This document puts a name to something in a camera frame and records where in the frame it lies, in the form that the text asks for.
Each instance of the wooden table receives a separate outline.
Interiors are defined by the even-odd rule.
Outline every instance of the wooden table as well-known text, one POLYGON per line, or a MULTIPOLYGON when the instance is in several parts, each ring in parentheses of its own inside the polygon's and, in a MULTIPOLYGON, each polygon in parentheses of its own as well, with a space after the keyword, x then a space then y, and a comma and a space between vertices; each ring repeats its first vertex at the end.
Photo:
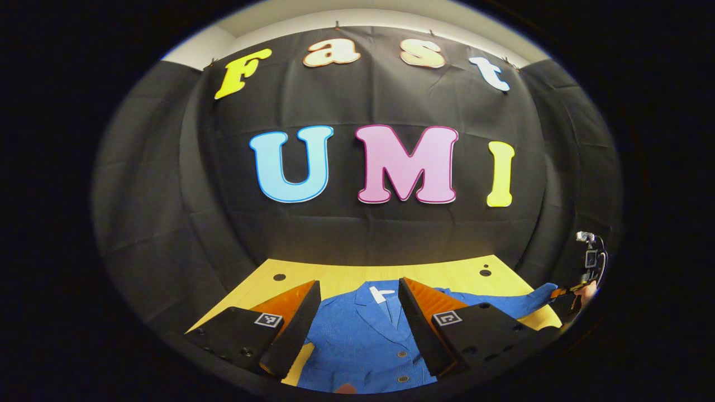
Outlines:
MULTIPOLYGON (((397 280, 402 277, 414 279, 433 288, 450 288, 454 292, 475 295, 519 296, 530 293, 533 288, 501 262, 496 256, 450 261, 447 263, 356 267, 344 265, 320 265, 292 263, 290 261, 266 260, 246 280, 241 282, 223 300, 218 302, 191 328, 203 324, 228 307, 252 308, 290 288, 310 280, 320 281, 322 299, 357 290, 364 282, 374 280, 397 280), (482 270, 491 275, 480 274, 482 270), (274 280, 277 274, 284 280, 274 280)), ((546 305, 519 320, 529 328, 539 330, 546 326, 561 327, 561 320, 546 305)), ((282 382, 296 385, 300 371, 312 352, 312 344, 303 347, 293 366, 282 382)))

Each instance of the white ceiling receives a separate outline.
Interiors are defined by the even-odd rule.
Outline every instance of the white ceiling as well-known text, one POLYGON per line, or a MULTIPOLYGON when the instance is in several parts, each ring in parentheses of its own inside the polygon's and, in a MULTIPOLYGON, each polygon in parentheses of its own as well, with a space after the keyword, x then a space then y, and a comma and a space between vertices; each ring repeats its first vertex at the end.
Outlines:
POLYGON ((529 63, 550 57, 521 35, 468 6, 449 0, 266 0, 216 23, 240 38, 257 29, 320 11, 384 9, 428 17, 478 34, 522 56, 529 63))

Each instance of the blue shirt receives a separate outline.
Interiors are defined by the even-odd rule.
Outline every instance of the blue shirt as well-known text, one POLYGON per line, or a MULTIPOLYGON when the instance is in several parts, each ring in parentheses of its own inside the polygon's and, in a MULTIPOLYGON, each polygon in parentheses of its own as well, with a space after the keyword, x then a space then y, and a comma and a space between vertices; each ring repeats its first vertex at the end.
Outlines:
MULTIPOLYGON (((365 282, 354 292, 325 299, 310 326, 306 343, 315 346, 297 386, 335 392, 349 383, 357 393, 414 388, 437 379, 430 375, 417 349, 398 299, 398 281, 365 282), (370 291, 391 290, 379 303, 370 291)), ((523 296, 479 296, 435 288, 468 305, 490 303, 512 318, 522 318, 546 305, 553 283, 523 296)))

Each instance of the blue letter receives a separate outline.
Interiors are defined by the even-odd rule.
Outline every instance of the blue letter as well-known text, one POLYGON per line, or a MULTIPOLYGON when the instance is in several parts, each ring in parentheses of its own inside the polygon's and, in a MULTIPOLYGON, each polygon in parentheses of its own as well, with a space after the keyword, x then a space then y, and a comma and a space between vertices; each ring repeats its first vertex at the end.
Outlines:
POLYGON ((499 67, 495 66, 494 64, 491 64, 489 60, 485 59, 484 57, 472 57, 471 59, 469 59, 469 62, 471 64, 476 64, 477 67, 479 67, 479 71, 482 73, 482 77, 484 77, 484 79, 489 83, 489 85, 501 91, 509 90, 509 84, 500 80, 499 76, 496 74, 498 72, 501 72, 501 69, 499 67))
POLYGON ((286 181, 283 175, 281 146, 288 141, 284 132, 267 132, 251 139, 249 146, 256 152, 256 175, 263 194, 280 202, 303 202, 317 197, 327 185, 327 139, 332 127, 311 126, 298 131, 305 142, 308 178, 302 183, 286 181))

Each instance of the letter m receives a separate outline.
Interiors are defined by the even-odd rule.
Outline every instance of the letter m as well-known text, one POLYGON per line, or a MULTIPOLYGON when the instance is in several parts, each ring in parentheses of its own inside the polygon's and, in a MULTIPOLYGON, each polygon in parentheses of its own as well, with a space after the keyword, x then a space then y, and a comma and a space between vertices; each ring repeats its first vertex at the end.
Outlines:
POLYGON ((457 197, 452 190, 452 149, 458 139, 454 129, 427 128, 411 155, 390 126, 361 127, 355 136, 365 144, 365 189, 357 195, 360 201, 380 204, 390 199, 385 173, 402 201, 410 197, 422 174, 423 186, 415 193, 421 202, 445 204, 457 197))

